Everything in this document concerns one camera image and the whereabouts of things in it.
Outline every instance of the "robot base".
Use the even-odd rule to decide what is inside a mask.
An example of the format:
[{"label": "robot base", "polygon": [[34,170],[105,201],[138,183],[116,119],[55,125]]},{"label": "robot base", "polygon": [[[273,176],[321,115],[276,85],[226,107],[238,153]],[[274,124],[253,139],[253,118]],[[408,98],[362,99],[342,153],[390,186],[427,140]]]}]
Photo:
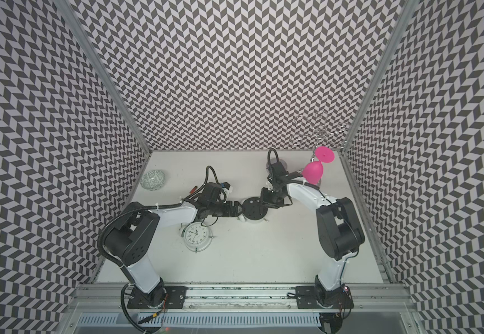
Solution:
[{"label": "robot base", "polygon": [[242,213],[249,220],[260,220],[266,216],[268,208],[262,205],[260,197],[250,197],[242,203]]},{"label": "robot base", "polygon": [[164,287],[164,281],[161,278],[160,283],[150,293],[144,293],[133,287],[127,308],[149,310],[164,306],[164,308],[169,309],[182,309],[187,289],[185,286]]},{"label": "robot base", "polygon": [[342,284],[340,287],[327,291],[320,283],[318,276],[315,285],[296,286],[296,303],[301,310],[312,308],[353,308],[352,293],[349,288]]}]

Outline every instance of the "black bracket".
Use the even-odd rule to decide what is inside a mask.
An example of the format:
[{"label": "black bracket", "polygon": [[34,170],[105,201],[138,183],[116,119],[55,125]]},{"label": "black bracket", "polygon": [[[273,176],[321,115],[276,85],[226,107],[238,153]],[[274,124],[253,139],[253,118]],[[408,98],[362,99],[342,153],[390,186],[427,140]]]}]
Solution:
[{"label": "black bracket", "polygon": [[[166,286],[165,287],[167,299],[165,303],[166,309],[180,310],[183,308],[184,301],[186,299],[187,287],[181,286]],[[129,302],[127,303],[128,309],[137,310],[151,310],[148,306],[148,302],[137,291],[136,288],[132,289]]]},{"label": "black bracket", "polygon": [[266,216],[268,208],[261,203],[259,197],[249,197],[242,203],[242,212],[250,220],[259,220]]},{"label": "black bracket", "polygon": [[340,313],[320,313],[319,330],[326,334],[335,334],[342,328],[343,318]]},{"label": "black bracket", "polygon": [[316,291],[314,285],[299,285],[296,286],[296,303],[300,310],[306,310],[310,308],[321,308],[326,310],[328,308],[350,309],[353,308],[352,293],[347,286],[345,289],[341,289],[340,293],[337,293],[332,300],[327,299],[329,307],[323,307],[316,299]]}]

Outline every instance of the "green patterned bowl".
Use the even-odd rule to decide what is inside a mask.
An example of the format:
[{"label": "green patterned bowl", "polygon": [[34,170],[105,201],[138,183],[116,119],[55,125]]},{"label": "green patterned bowl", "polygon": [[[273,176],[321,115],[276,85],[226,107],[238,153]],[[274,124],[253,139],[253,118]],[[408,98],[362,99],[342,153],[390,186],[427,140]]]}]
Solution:
[{"label": "green patterned bowl", "polygon": [[164,186],[166,177],[162,170],[150,170],[140,179],[140,185],[147,190],[159,190]]}]

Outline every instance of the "black round disc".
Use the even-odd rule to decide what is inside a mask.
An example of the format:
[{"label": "black round disc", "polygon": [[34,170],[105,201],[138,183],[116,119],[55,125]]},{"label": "black round disc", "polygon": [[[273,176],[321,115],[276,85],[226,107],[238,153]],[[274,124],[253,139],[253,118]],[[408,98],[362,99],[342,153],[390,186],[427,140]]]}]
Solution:
[{"label": "black round disc", "polygon": [[242,203],[244,217],[250,220],[260,220],[266,216],[268,208],[261,204],[259,197],[249,197]]}]

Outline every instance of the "black cable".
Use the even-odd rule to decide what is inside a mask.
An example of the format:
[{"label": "black cable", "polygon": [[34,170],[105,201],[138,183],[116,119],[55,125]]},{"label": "black cable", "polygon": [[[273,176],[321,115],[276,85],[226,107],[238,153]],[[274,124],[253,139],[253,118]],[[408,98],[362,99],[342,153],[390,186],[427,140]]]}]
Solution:
[{"label": "black cable", "polygon": [[223,190],[223,188],[221,188],[220,191],[222,192],[223,199],[220,200],[219,202],[224,203],[227,200],[227,194],[225,194],[225,190]]},{"label": "black cable", "polygon": [[286,186],[289,183],[301,184],[301,185],[308,186],[308,187],[311,187],[311,188],[316,189],[316,190],[320,190],[320,188],[317,185],[314,185],[312,183],[308,183],[307,181],[303,182],[303,181],[299,181],[299,180],[286,181],[285,183],[280,184],[278,189],[281,189],[282,187]]},{"label": "black cable", "polygon": [[201,224],[200,224],[200,225],[201,225],[201,226],[203,226],[203,227],[209,227],[209,226],[212,226],[212,225],[214,225],[214,224],[215,224],[215,223],[218,221],[218,218],[219,218],[219,217],[216,217],[216,220],[214,221],[214,223],[212,223],[212,224],[210,224],[210,225],[203,225],[204,221],[203,221],[203,222],[201,222]]},{"label": "black cable", "polygon": [[270,175],[272,176],[272,186],[273,186],[273,184],[275,183],[275,178],[273,177],[272,161],[270,160],[270,154],[272,152],[276,155],[276,162],[277,163],[279,162],[279,155],[277,154],[277,151],[275,149],[269,149],[268,150],[268,168],[270,168]]},{"label": "black cable", "polygon": [[207,166],[205,168],[205,181],[203,182],[203,184],[196,191],[192,192],[191,194],[183,198],[183,201],[186,201],[188,199],[194,199],[199,195],[199,192],[203,190],[203,188],[205,187],[205,184],[208,182],[208,170],[212,170],[212,174],[214,175],[214,180],[216,181],[217,184],[219,184],[218,177],[216,176],[216,171],[214,170],[214,168],[212,168],[212,166]]},{"label": "black cable", "polygon": [[352,309],[350,308],[349,311],[348,311],[348,314],[346,314],[346,316],[344,316],[344,313],[346,313],[346,309],[344,309],[344,312],[343,312],[343,320],[346,319],[347,317],[349,317],[349,314],[352,312]]},{"label": "black cable", "polygon": [[123,288],[121,289],[121,295],[120,295],[120,300],[121,300],[121,310],[123,311],[123,314],[125,315],[125,318],[127,319],[127,321],[129,321],[129,323],[134,327],[136,328],[137,330],[139,330],[140,332],[142,332],[143,334],[153,334],[155,331],[157,331],[158,329],[155,329],[155,331],[153,332],[150,332],[148,330],[146,330],[145,328],[141,327],[140,325],[138,325],[137,323],[135,323],[135,321],[131,318],[131,316],[129,315],[129,312],[127,311],[127,306],[125,305],[125,290],[129,287],[129,283],[125,284],[123,286]]},{"label": "black cable", "polygon": [[290,197],[290,195],[287,195],[290,199],[290,204],[285,204],[285,206],[291,206],[292,204],[294,204],[294,202],[292,202],[292,197]]},{"label": "black cable", "polygon": [[327,198],[327,197],[326,197],[326,196],[325,196],[325,195],[322,193],[322,191],[320,191],[320,189],[317,189],[317,190],[318,190],[318,192],[320,193],[320,195],[322,195],[322,197],[324,197],[324,199],[325,199],[326,201],[328,201],[328,202],[329,202],[329,204],[332,204],[332,202],[329,200],[329,198]]},{"label": "black cable", "polygon": [[207,183],[207,181],[208,181],[208,170],[209,169],[212,170],[212,174],[214,175],[214,180],[216,181],[217,184],[219,184],[218,177],[216,176],[216,171],[211,166],[207,166],[207,168],[205,169],[205,183]]},{"label": "black cable", "polygon": [[99,237],[97,238],[97,250],[99,251],[99,254],[101,256],[105,257],[110,262],[117,264],[118,267],[121,268],[123,266],[123,263],[121,263],[121,261],[119,259],[117,259],[116,257],[113,257],[112,255],[110,255],[104,248],[105,239],[106,239],[105,234],[106,234],[108,228],[111,227],[112,224],[114,224],[118,219],[120,219],[121,217],[125,217],[126,215],[130,215],[130,214],[145,211],[145,210],[171,209],[171,208],[179,207],[181,205],[182,205],[181,203],[169,204],[169,205],[150,205],[150,206],[143,206],[143,207],[140,207],[140,208],[136,208],[136,209],[132,209],[132,210],[128,210],[128,211],[125,211],[123,213],[120,213],[119,215],[114,217],[112,220],[110,220],[103,227],[103,229],[99,232]]},{"label": "black cable", "polygon": [[312,296],[310,294],[296,294],[292,292],[287,292],[286,297],[296,299],[298,297],[312,297]]},{"label": "black cable", "polygon": [[352,257],[348,257],[347,259],[344,260],[344,264],[343,264],[343,268],[342,270],[340,271],[340,276],[339,276],[339,284],[342,286],[342,274],[344,273],[344,268],[346,266],[346,261],[349,260],[349,259],[353,259],[354,257],[358,256],[359,255],[359,249],[357,249],[357,254],[355,254],[354,256]]},{"label": "black cable", "polygon": [[157,312],[153,313],[152,315],[149,315],[149,316],[143,318],[142,320],[140,320],[138,322],[138,324],[140,325],[140,324],[143,324],[143,323],[146,323],[146,322],[149,322],[149,321],[155,319],[163,311],[165,313],[165,310],[166,310],[166,300],[168,300],[168,294],[167,293],[166,293],[166,296],[164,297],[164,303],[162,303],[162,308],[160,309],[160,311],[157,311]]}]

